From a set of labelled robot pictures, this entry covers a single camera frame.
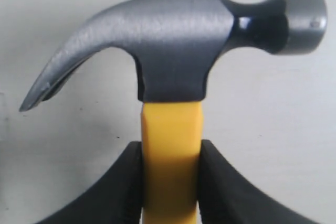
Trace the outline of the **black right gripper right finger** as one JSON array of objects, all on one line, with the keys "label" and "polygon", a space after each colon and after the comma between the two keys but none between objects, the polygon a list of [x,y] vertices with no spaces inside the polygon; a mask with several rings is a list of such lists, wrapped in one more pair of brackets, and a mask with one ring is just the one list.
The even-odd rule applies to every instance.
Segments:
[{"label": "black right gripper right finger", "polygon": [[214,144],[202,140],[198,202],[202,223],[304,223],[245,179]]}]

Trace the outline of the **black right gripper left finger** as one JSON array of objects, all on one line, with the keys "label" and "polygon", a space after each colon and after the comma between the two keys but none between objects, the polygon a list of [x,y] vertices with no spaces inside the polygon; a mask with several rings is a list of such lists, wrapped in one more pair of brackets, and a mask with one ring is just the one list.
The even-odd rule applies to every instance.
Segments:
[{"label": "black right gripper left finger", "polygon": [[142,145],[133,141],[93,186],[39,223],[139,223],[142,206]]}]

